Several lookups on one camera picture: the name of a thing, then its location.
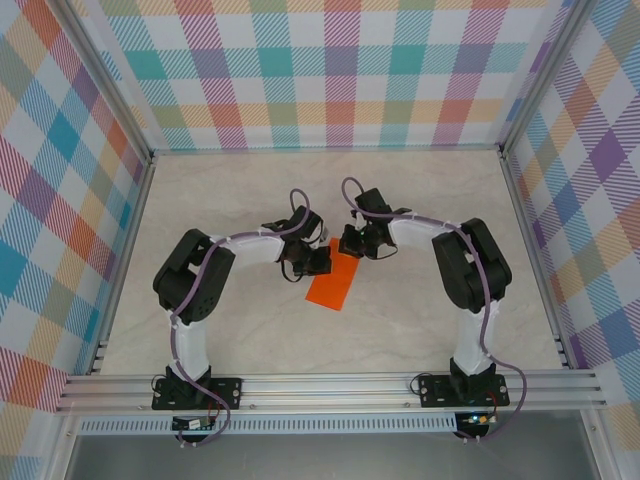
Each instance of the metal mounting plate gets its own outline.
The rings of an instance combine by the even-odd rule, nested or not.
[[[210,378],[206,385],[209,391],[222,398],[231,410],[240,408],[240,398],[242,396],[241,378]],[[181,395],[170,379],[159,378],[154,385],[154,395],[151,401],[152,410],[207,410],[212,403],[211,398],[206,395],[198,395],[196,401],[193,396]]]
[[[433,407],[458,407],[460,400],[451,386],[449,375],[421,375],[418,377],[418,391],[420,392],[420,405],[423,408]],[[506,407],[509,405],[509,391],[507,382],[502,375],[494,375],[491,386],[488,388],[496,399],[495,406]],[[494,401],[487,392],[470,399],[469,407],[493,407]]]

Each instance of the gray floor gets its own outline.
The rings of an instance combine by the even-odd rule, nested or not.
[[[225,235],[288,217],[289,190],[300,187],[340,237],[350,221],[340,194],[347,175],[378,187],[393,208],[485,220],[514,278],[494,353],[524,369],[560,368],[495,152],[324,152],[160,157],[102,373],[160,373],[169,363],[168,321],[151,284],[185,231]],[[275,264],[232,271],[208,319],[214,372],[448,369],[457,309],[433,254],[406,248],[385,261],[361,261],[341,312],[305,301],[310,283],[287,283]]]
[[[68,480],[598,478],[578,412],[528,412],[502,436],[464,446],[452,434],[225,435],[181,450],[172,437],[81,437]]]

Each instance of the vent grille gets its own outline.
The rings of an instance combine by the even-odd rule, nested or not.
[[[353,415],[243,415],[234,414],[225,434],[296,435],[346,433],[454,432],[453,413]],[[85,417],[80,435],[164,435],[171,417]],[[209,432],[190,432],[207,435]]]

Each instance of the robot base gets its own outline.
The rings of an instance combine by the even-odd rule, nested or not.
[[[466,376],[451,359],[451,375],[420,375],[418,392],[423,408],[506,407],[510,403],[506,381],[495,373],[495,364],[478,375]]]
[[[197,383],[222,398],[231,410],[240,408],[241,378],[211,378],[211,368]],[[192,387],[167,367],[166,377],[156,380],[153,387],[152,410],[216,410],[217,402]]]

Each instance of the aluminum rail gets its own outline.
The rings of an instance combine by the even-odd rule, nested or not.
[[[505,376],[513,410],[522,395],[522,381]],[[590,370],[532,370],[525,410],[590,410],[606,406],[595,373]],[[235,375],[243,379],[238,412],[260,414],[465,412],[474,409],[421,408],[408,385],[416,373]],[[69,377],[58,406],[63,415],[180,415],[205,411],[151,409],[151,375]]]

